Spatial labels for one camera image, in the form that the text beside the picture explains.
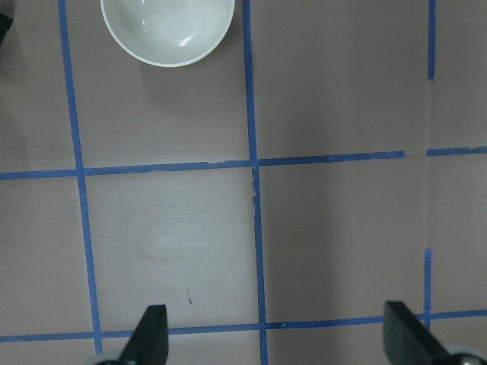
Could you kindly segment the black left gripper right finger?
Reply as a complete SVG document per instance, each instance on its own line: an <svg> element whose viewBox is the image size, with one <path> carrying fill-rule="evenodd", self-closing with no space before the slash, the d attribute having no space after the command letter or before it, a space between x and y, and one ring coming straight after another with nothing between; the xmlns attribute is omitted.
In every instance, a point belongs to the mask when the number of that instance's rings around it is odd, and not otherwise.
<svg viewBox="0 0 487 365"><path fill-rule="evenodd" d="M384 304L383 346L394 365L460 364L401 301Z"/></svg>

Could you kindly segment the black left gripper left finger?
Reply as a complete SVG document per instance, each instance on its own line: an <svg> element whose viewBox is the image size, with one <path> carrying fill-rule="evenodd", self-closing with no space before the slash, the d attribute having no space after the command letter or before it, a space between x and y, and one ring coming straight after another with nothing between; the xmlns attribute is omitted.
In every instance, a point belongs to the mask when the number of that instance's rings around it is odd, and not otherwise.
<svg viewBox="0 0 487 365"><path fill-rule="evenodd" d="M118 363L165 365L168 353L166 306L150 305L120 354Z"/></svg>

